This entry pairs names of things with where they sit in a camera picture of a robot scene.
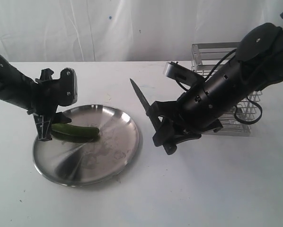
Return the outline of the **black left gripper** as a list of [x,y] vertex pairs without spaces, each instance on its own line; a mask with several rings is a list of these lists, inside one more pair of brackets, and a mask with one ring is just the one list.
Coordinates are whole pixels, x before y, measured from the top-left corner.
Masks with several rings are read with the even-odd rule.
[[71,118],[66,117],[62,112],[56,113],[58,82],[58,79],[36,79],[31,85],[31,107],[28,109],[27,114],[34,114],[39,141],[52,140],[52,124],[72,122]]

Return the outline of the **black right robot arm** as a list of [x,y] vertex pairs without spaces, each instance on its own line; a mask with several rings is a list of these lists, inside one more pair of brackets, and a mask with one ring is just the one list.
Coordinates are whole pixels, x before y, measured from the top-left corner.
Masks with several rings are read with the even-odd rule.
[[186,84],[187,90],[175,101],[156,101],[147,109],[159,121],[153,136],[157,147],[219,131],[220,117],[241,100],[283,82],[283,28],[272,23],[254,28],[207,77],[175,62],[166,67],[166,76]]

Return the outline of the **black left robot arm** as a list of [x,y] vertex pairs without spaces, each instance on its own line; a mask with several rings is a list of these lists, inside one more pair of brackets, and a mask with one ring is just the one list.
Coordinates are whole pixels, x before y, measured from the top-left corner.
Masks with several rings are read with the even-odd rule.
[[64,68],[59,79],[53,79],[53,73],[47,68],[41,71],[40,78],[31,79],[0,55],[0,100],[33,116],[40,141],[52,139],[53,124],[71,122],[57,108],[70,106],[78,99],[75,70]]

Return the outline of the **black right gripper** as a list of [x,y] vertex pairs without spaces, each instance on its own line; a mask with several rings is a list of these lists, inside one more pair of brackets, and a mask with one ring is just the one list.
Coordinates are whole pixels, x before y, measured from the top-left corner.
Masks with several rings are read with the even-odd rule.
[[178,144],[197,140],[208,131],[223,128],[223,88],[195,85],[175,101],[155,101],[146,111],[148,117],[163,117],[152,137],[154,145]]

